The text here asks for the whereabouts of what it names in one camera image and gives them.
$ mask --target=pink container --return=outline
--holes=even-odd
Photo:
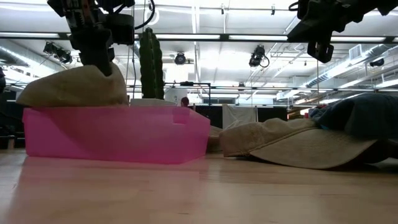
[[[188,108],[40,108],[24,111],[29,156],[181,164],[204,156],[210,120]]]

